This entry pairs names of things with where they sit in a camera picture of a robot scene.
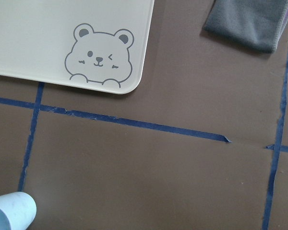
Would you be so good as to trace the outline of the cream bear tray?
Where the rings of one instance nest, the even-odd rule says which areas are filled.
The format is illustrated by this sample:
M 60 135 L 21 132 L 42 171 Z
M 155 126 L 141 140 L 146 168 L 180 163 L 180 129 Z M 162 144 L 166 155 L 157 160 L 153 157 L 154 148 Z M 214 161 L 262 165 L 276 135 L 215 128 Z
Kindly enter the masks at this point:
M 126 94 L 140 83 L 152 0 L 0 0 L 0 75 Z

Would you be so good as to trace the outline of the grey folded cloth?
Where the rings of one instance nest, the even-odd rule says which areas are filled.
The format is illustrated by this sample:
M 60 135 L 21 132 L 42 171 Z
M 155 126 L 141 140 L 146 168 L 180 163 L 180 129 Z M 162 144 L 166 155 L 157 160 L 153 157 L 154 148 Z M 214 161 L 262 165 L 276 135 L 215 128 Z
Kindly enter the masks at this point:
M 288 22 L 288 0 L 216 0 L 203 29 L 274 53 Z

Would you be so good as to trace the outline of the light blue cup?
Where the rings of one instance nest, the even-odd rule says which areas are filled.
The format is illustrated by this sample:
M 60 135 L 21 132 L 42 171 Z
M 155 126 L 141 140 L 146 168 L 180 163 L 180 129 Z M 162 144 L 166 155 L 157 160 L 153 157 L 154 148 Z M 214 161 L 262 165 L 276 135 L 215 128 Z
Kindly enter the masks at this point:
M 0 196 L 0 230 L 25 230 L 34 221 L 36 203 L 27 193 Z

